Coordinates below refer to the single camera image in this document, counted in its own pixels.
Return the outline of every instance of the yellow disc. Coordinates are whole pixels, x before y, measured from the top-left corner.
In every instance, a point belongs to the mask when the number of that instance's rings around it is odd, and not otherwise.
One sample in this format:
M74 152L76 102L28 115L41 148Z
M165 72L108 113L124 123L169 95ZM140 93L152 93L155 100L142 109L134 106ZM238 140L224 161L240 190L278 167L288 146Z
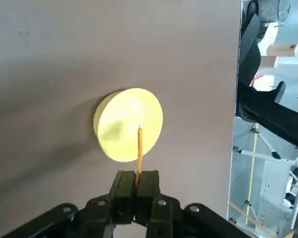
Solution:
M162 128L162 108L151 92L132 88L107 96L94 115L94 131L105 154L118 162L138 158L138 128L143 130L143 154L156 143Z

